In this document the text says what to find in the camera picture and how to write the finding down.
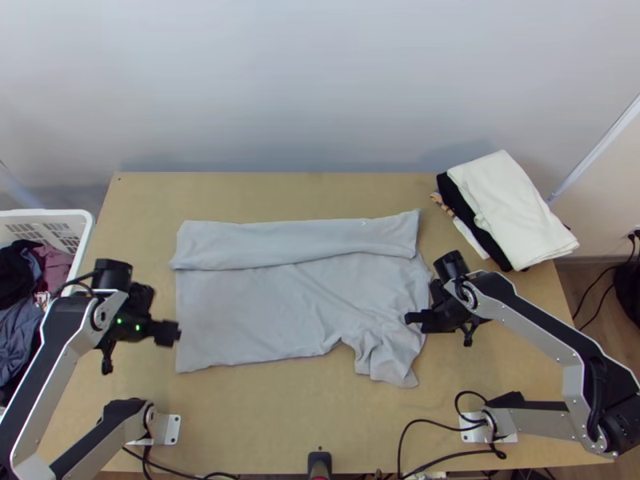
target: white laundry basket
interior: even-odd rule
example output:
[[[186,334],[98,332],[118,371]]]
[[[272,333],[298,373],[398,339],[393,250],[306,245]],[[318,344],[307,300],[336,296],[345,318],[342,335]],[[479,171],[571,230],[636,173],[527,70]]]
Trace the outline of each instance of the white laundry basket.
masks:
[[[0,247],[20,239],[49,245],[74,256],[69,271],[78,276],[94,217],[85,210],[4,210],[0,211]]]

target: folded clothes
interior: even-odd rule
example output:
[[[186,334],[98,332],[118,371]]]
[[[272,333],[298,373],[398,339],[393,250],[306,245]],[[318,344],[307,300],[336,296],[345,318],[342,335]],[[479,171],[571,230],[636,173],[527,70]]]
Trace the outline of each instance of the folded clothes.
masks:
[[[447,173],[440,174],[436,177],[436,180],[438,181],[438,191],[440,192],[444,203],[451,208],[455,212],[456,217],[460,218],[469,230],[471,230],[471,233],[475,239],[478,240],[478,243],[482,246],[484,251],[491,256],[502,271],[512,271],[514,268],[511,266],[509,259],[500,248],[500,245],[498,245],[491,236],[491,233],[475,224],[475,212],[465,201],[458,189],[458,186],[453,180],[451,180],[451,178],[449,178],[449,175]]]
[[[455,166],[446,174],[475,213],[479,230],[474,235],[487,232],[514,269],[523,270],[579,247],[525,171],[504,150]]]
[[[322,355],[344,342],[355,370],[397,386],[424,335],[403,321],[428,306],[419,212],[238,225],[184,222],[170,266],[182,328],[177,372]]]
[[[482,245],[478,243],[478,240],[475,239],[474,233],[471,229],[466,226],[465,223],[456,216],[455,212],[444,203],[439,192],[433,192],[431,194],[431,201],[440,206],[440,208],[442,208],[451,217],[454,221],[454,226],[458,229],[458,232],[462,234],[465,240],[468,241],[469,245],[474,248],[476,253],[480,255],[480,258],[482,260],[487,260],[489,258],[489,254],[482,248]]]

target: white wall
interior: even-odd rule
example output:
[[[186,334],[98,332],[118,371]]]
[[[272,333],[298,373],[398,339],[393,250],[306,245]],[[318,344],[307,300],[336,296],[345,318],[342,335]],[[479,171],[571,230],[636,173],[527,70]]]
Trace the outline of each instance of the white wall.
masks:
[[[0,0],[0,158],[430,170],[504,148],[543,196],[638,92],[638,0]]]
[[[552,211],[580,241],[573,256],[631,252],[626,235],[640,226],[640,115],[558,198]]]

